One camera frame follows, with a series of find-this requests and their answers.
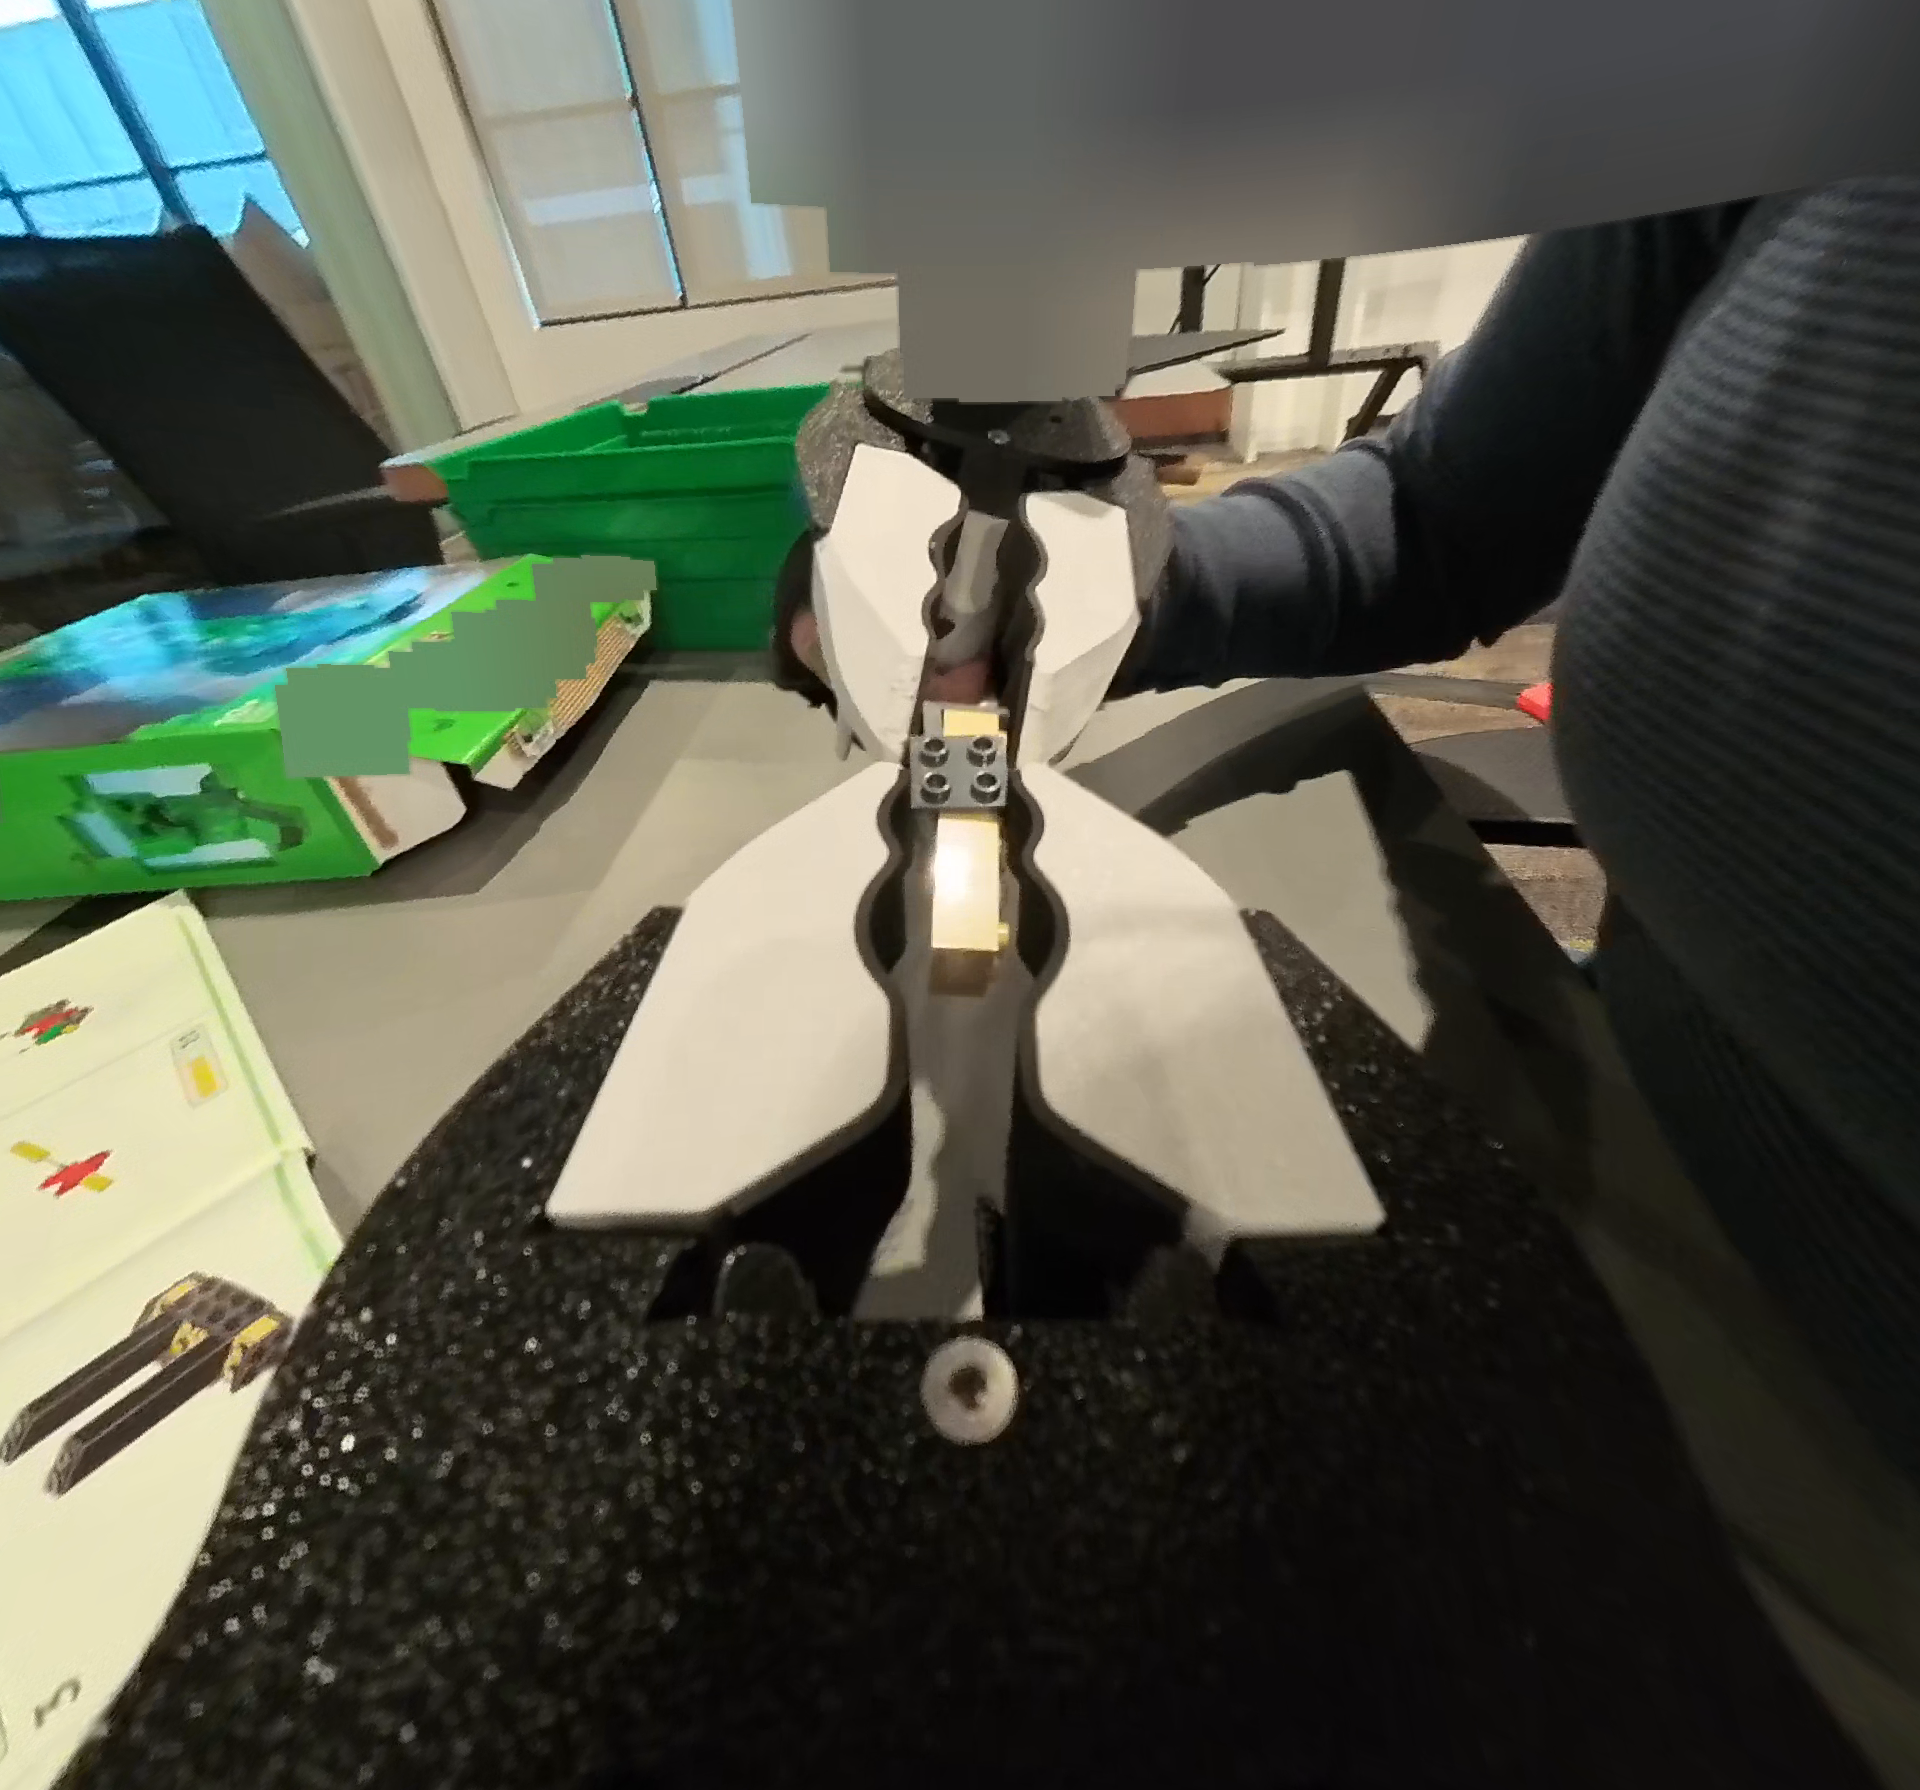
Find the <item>green toy set box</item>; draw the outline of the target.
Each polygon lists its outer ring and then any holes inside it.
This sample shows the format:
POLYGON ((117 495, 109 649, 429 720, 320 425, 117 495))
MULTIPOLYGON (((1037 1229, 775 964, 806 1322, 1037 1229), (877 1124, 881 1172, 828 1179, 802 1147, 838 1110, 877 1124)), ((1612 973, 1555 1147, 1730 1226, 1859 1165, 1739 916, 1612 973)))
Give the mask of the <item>green toy set box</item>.
POLYGON ((527 555, 149 593, 21 643, 3 903, 370 876, 585 720, 656 588, 527 555))

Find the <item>blue-paned window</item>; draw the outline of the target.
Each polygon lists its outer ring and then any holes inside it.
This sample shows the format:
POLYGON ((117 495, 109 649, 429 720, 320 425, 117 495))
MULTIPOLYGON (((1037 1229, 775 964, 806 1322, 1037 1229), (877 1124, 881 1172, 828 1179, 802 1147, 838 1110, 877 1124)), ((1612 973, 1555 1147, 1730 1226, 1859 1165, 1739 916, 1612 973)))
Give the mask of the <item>blue-paned window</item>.
POLYGON ((1 0, 1 233, 308 241, 199 0, 1 0))

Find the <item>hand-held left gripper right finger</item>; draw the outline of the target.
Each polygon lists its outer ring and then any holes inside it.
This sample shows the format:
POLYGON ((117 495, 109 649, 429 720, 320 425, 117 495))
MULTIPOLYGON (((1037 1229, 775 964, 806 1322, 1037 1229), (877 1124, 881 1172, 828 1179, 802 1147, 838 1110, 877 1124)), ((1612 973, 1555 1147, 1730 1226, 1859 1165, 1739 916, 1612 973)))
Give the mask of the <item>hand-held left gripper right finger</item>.
POLYGON ((1189 1239, 1348 1239, 1383 1209, 1233 899, 1059 769, 1033 878, 1064 938, 1033 1007, 1044 1111, 1189 1239))

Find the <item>black-legged background table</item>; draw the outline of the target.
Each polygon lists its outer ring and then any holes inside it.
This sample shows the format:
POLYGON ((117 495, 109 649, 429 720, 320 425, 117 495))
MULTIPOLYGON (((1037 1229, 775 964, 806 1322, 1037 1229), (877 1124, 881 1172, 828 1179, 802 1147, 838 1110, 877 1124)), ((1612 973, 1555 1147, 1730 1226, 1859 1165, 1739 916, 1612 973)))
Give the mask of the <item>black-legged background table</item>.
POLYGON ((1311 455, 1386 425, 1441 358, 1435 341, 1365 331, 1369 295, 1344 258, 1300 265, 1142 271, 1133 351, 1116 404, 1164 479, 1207 464, 1311 455))

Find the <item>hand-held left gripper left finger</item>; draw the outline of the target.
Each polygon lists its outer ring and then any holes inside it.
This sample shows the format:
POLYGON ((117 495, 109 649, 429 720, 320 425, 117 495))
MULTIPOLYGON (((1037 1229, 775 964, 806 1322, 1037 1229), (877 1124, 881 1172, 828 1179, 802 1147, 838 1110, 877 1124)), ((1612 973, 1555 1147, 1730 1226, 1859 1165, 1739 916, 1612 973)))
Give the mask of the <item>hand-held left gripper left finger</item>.
POLYGON ((564 1229, 713 1229, 825 1165, 900 1093, 874 954, 900 773, 856 769, 684 903, 546 1198, 564 1229))

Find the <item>tan long toy brick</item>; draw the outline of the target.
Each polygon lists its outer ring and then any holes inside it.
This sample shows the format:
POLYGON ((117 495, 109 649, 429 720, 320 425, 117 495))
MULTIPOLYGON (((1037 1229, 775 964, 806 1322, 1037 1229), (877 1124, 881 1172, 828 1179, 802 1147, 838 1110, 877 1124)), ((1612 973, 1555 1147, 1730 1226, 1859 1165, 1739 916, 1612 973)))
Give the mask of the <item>tan long toy brick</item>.
MULTIPOLYGON (((927 702, 924 726, 930 735, 1005 735, 1001 713, 980 704, 927 702)), ((983 993, 994 983, 1009 942, 1001 913, 1005 804, 994 815, 925 813, 927 980, 936 993, 983 993)))

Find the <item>grey square toy brick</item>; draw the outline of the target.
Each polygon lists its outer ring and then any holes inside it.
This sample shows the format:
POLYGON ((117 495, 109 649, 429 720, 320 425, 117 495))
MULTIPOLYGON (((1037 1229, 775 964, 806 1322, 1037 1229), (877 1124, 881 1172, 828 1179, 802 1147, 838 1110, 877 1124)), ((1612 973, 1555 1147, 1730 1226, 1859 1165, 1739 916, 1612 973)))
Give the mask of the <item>grey square toy brick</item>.
POLYGON ((907 742, 907 802, 919 813, 994 815, 1011 791, 1003 733, 924 733, 907 742))

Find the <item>brown cardboard sheet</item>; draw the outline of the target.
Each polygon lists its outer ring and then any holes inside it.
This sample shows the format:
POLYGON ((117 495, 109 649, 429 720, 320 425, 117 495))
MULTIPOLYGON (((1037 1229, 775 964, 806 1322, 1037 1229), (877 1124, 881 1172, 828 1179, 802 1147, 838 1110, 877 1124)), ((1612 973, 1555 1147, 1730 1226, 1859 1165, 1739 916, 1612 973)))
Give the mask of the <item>brown cardboard sheet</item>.
POLYGON ((229 261, 280 328, 297 342, 349 404, 372 419, 381 413, 369 372, 350 342, 311 249, 297 241, 254 195, 224 241, 229 261))

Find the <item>person's right hand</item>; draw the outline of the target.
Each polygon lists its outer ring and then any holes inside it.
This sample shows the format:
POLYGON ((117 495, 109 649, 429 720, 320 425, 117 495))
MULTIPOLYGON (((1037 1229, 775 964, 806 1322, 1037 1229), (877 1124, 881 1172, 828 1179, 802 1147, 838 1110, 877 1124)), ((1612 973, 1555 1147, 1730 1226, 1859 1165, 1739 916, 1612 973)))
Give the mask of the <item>person's right hand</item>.
POLYGON ((813 606, 814 547, 814 534, 802 531, 773 583, 770 679, 784 692, 836 720, 836 697, 813 606))

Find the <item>person's right forearm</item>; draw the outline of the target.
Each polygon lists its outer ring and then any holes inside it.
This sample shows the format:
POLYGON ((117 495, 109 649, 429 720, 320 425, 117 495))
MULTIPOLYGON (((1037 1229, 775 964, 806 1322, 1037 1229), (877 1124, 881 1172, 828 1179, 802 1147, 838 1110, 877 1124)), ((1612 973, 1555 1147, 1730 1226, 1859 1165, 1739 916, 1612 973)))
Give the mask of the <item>person's right forearm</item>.
POLYGON ((1541 610, 1742 198, 1525 241, 1386 428, 1177 506, 1111 697, 1441 662, 1541 610))

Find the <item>stack of green plastic crates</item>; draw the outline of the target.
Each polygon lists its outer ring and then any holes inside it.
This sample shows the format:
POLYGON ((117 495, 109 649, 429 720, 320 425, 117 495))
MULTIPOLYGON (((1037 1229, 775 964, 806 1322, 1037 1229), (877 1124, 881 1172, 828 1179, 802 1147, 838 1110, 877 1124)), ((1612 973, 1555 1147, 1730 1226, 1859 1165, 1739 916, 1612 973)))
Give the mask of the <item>stack of green plastic crates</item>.
POLYGON ((803 525, 793 447, 826 384, 605 400, 397 457, 443 486, 474 550, 626 557, 656 569, 660 649, 757 654, 803 525))

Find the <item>pale green instruction booklet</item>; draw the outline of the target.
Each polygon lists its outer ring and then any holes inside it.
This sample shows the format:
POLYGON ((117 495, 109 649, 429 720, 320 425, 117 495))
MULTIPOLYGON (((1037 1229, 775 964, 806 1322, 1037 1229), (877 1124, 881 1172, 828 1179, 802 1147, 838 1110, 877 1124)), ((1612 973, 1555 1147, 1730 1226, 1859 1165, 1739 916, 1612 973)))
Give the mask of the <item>pale green instruction booklet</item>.
POLYGON ((1 983, 1 1782, 49 1786, 196 1561, 342 1239, 191 903, 1 983))

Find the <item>person's torso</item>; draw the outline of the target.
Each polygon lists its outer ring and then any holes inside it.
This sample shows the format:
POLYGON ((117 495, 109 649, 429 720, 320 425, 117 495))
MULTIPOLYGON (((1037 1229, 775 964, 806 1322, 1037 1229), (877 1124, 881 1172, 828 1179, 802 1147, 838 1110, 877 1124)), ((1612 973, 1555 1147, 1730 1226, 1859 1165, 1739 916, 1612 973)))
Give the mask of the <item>person's torso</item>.
POLYGON ((1599 991, 1805 1357, 1833 1507, 1741 1531, 1915 1786, 1915 178, 1531 241, 1599 482, 1552 670, 1599 991))

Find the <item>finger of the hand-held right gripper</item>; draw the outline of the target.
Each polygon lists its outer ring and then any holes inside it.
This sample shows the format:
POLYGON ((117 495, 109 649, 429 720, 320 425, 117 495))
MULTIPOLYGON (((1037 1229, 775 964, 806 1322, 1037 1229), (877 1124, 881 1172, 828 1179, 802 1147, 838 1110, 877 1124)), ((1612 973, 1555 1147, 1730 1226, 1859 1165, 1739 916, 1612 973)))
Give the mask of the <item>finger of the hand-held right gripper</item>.
POLYGON ((1106 699, 1138 629, 1125 508, 1087 492, 1030 492, 1034 636, 1021 704, 1018 769, 1055 762, 1106 699))
POLYGON ((835 713, 856 747, 898 762, 919 699, 927 600, 961 490, 895 450, 852 454, 833 522, 814 543, 814 620, 835 713))

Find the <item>white-framed window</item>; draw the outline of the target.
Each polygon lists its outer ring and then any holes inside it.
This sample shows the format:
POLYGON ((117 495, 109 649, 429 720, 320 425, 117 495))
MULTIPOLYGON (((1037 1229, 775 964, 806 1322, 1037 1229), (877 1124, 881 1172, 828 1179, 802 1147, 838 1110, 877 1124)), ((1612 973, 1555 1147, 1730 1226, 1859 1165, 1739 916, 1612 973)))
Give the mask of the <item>white-framed window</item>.
POLYGON ((882 289, 749 186, 731 0, 425 0, 537 326, 882 289))

